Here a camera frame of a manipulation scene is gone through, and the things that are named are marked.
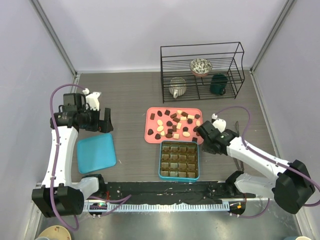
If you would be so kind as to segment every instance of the gray table surface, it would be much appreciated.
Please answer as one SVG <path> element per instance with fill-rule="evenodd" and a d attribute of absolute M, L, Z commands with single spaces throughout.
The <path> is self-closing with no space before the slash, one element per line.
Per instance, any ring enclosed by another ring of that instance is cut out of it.
<path fill-rule="evenodd" d="M 150 107 L 198 108 L 203 120 L 211 120 L 211 115 L 223 108 L 242 105 L 252 115 L 251 126 L 246 140 L 267 153 L 274 154 L 267 126 L 250 74 L 245 72 L 244 84 L 236 99 L 223 98 L 195 101 L 162 101 L 160 72 L 95 73 L 82 74 L 79 84 L 90 91 L 102 92 L 100 108 L 111 108 L 114 131 L 114 148 L 117 158 L 115 166 L 94 173 L 102 174 L 104 180 L 113 182 L 160 181 L 159 144 L 147 143 L 144 139 L 146 112 Z M 219 115 L 227 121 L 227 128 L 234 130 L 239 121 L 240 133 L 245 128 L 248 115 L 242 109 L 230 109 Z M 78 140 L 101 133 L 81 130 Z M 245 171 L 260 176 L 260 173 L 245 164 Z M 222 181 L 237 168 L 233 159 L 225 155 L 200 153 L 200 181 Z M 78 171 L 77 151 L 74 149 L 71 176 L 79 182 L 82 174 Z"/>

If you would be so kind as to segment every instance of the dark chocolate piece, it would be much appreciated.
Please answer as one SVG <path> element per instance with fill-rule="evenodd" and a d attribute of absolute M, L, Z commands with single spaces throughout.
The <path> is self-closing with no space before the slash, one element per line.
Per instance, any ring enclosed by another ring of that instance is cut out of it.
<path fill-rule="evenodd" d="M 176 116 L 177 116 L 177 114 L 174 113 L 174 114 L 172 114 L 172 115 L 170 116 L 170 118 L 174 119 Z"/>
<path fill-rule="evenodd" d="M 150 135 L 152 135 L 152 134 L 154 134 L 154 131 L 150 128 L 150 129 L 148 130 L 148 135 L 150 136 Z"/>
<path fill-rule="evenodd" d="M 175 121 L 176 123 L 180 122 L 180 118 L 175 117 L 174 119 L 172 119 L 173 121 Z"/>

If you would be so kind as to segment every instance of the green mug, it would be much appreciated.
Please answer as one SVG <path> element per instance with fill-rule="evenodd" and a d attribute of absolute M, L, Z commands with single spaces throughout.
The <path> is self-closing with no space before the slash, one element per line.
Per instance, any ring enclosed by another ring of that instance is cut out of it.
<path fill-rule="evenodd" d="M 224 95 L 226 93 L 226 86 L 228 78 L 223 74 L 215 74 L 212 76 L 210 83 L 210 92 L 216 95 Z"/>

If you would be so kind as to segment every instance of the rack shelf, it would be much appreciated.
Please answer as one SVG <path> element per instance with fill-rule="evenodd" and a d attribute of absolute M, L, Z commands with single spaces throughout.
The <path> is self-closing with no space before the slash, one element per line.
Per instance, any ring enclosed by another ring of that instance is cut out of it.
<path fill-rule="evenodd" d="M 161 86 L 163 102 L 236 98 L 244 81 L 243 70 L 244 49 L 240 42 L 208 43 L 193 45 L 161 46 Z M 190 62 L 196 58 L 204 58 L 211 62 L 212 70 L 205 77 L 194 76 L 190 70 Z M 223 74 L 227 83 L 212 81 L 216 74 Z M 169 92 L 171 79 L 181 77 L 186 85 L 186 92 L 173 98 Z M 225 85 L 225 94 L 213 94 L 210 85 Z"/>

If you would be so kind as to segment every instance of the metal floor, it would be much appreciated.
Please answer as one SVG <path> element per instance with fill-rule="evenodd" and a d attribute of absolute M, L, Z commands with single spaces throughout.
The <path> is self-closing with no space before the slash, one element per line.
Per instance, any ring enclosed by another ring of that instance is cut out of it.
<path fill-rule="evenodd" d="M 255 215 L 265 205 L 248 201 L 245 213 Z M 70 232 L 72 240 L 283 240 L 301 234 L 296 218 L 274 202 L 255 219 L 212 211 L 113 213 L 95 219 L 88 215 L 79 218 L 78 231 Z M 73 216 L 65 219 L 75 225 Z M 36 236 L 52 225 L 59 225 L 57 218 L 41 217 Z"/>

